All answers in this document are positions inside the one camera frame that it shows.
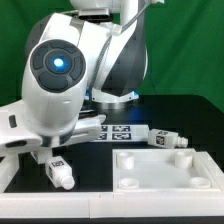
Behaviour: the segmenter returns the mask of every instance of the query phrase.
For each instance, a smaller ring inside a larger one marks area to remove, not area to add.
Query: blue light
[[[139,96],[139,95],[135,91],[133,91],[132,96],[136,97],[136,96]]]
[[[63,61],[61,58],[56,58],[56,59],[54,60],[54,65],[55,65],[56,67],[62,67],[62,66],[64,65],[64,61]]]

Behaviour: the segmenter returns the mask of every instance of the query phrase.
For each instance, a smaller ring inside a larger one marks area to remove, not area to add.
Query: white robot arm
[[[80,18],[55,13],[38,22],[26,44],[22,100],[0,108],[0,157],[97,139],[105,116],[81,111],[86,90],[99,103],[133,99],[147,68],[141,11],[158,1],[71,0]],[[107,18],[102,12],[120,12],[121,24],[88,22]]]
[[[164,0],[70,1],[81,19],[100,22],[101,18],[105,18],[105,21],[110,21],[107,9],[120,13],[120,34],[113,32],[117,28],[114,24],[103,21],[100,24],[111,28],[112,37],[107,50],[101,55],[103,58],[98,71],[90,71],[93,78],[89,85],[91,100],[105,108],[123,107],[125,102],[136,98],[132,91],[141,85],[148,66],[144,13],[139,18],[135,16],[151,3],[164,3]]]

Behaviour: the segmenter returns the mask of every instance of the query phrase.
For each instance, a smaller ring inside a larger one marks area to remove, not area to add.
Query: white bottle
[[[179,137],[176,132],[152,129],[149,131],[148,144],[167,149],[173,149],[176,146],[186,148],[188,140]]]
[[[45,163],[45,171],[54,186],[70,190],[74,187],[75,181],[72,177],[72,168],[61,156],[52,157]]]

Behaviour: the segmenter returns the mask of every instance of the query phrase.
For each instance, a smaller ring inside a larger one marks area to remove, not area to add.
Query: black tabletop
[[[200,96],[141,96],[134,105],[121,110],[100,110],[107,114],[105,124],[147,124],[150,129],[178,132],[188,138],[188,148],[207,151],[224,169],[224,114]],[[155,148],[147,143],[82,143],[53,150],[73,168],[76,180],[73,192],[111,192],[112,150],[118,148]],[[6,189],[9,192],[64,192],[54,188],[30,154],[20,155],[20,169]],[[67,219],[45,223],[220,223],[222,217],[141,218],[141,219]],[[11,220],[11,223],[28,220]]]

